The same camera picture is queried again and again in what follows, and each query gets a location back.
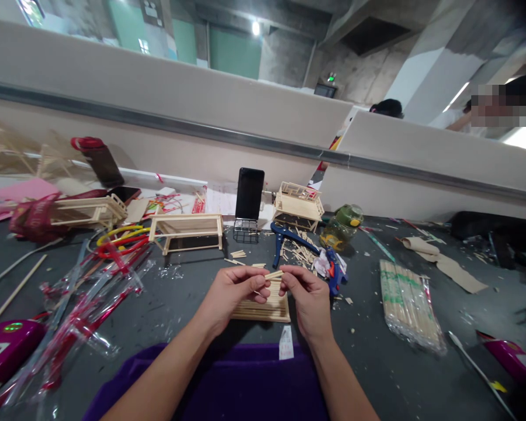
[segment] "black hair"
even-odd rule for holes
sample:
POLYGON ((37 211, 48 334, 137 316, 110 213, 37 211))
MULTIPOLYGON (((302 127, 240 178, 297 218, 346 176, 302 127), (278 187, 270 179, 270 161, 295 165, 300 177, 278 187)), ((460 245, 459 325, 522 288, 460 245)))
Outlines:
POLYGON ((526 75, 510 81, 499 89, 505 95, 507 105, 526 105, 526 75))
POLYGON ((370 112, 395 118, 403 118, 402 103, 397 99, 384 99, 370 107, 370 112))

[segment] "green water bottle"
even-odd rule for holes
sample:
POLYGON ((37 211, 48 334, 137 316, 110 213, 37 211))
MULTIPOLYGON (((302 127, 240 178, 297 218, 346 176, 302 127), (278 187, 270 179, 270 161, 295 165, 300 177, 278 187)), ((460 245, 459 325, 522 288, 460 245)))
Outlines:
POLYGON ((331 246, 335 251, 343 251, 357 233, 364 220, 362 209, 357 205, 343 205, 335 211, 320 235, 323 247, 331 246))

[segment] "ceiling light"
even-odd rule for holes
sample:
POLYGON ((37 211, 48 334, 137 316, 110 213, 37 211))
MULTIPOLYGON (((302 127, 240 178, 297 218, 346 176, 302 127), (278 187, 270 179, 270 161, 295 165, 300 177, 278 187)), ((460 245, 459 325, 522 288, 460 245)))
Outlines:
POLYGON ((463 90, 464 90, 468 85, 469 85, 469 82, 466 83, 466 84, 462 87, 462 89, 460 89, 460 91, 456 94, 456 96, 454 97, 454 99, 453 99, 452 101, 450 101, 450 103, 448 104, 448 106, 447 106, 447 107, 444 109, 444 111, 442 111, 442 112, 446 112, 446 111, 448 111, 448 108, 450 108, 450 106, 454 103, 454 101, 458 99, 458 97, 460 96, 460 94, 463 92, 463 90))

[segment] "forearm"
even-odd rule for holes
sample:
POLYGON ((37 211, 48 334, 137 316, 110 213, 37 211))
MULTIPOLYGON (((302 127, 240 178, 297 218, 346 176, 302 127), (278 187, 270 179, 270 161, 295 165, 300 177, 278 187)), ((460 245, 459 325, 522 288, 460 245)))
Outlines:
POLYGON ((102 421, 170 420, 212 337, 193 318, 102 421))
POLYGON ((374 408, 333 338, 310 344, 332 421, 379 421, 374 408))

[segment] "hand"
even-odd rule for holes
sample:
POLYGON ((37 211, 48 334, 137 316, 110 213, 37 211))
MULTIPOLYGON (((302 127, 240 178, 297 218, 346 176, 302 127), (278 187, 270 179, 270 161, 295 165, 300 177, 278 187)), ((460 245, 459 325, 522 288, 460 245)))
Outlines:
POLYGON ((195 319, 208 328, 211 340, 220 335, 240 301, 250 299, 264 304, 271 292, 271 281, 265 279, 266 269, 240 266, 221 269, 216 274, 209 292, 201 303, 195 319))
POLYGON ((290 290, 296 300, 298 327, 310 345, 332 340, 329 287, 320 278, 301 266, 281 266, 279 296, 290 290))

